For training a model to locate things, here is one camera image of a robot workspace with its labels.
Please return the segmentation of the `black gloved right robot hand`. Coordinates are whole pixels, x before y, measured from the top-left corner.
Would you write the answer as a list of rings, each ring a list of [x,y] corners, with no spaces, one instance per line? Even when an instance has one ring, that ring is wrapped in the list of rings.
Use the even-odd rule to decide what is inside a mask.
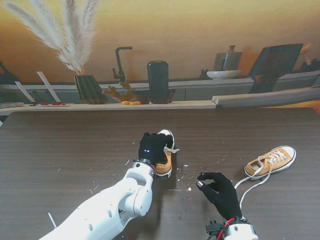
[[[197,188],[214,204],[226,220],[243,216],[232,182],[220,172],[203,172],[197,177]]]

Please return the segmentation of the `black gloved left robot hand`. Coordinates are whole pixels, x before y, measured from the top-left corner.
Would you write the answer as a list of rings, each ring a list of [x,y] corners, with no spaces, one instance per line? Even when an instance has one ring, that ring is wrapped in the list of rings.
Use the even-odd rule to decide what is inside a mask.
[[[172,145],[172,136],[164,133],[156,134],[145,132],[140,140],[138,159],[146,159],[152,165],[158,164],[162,161],[165,153],[164,148]]]

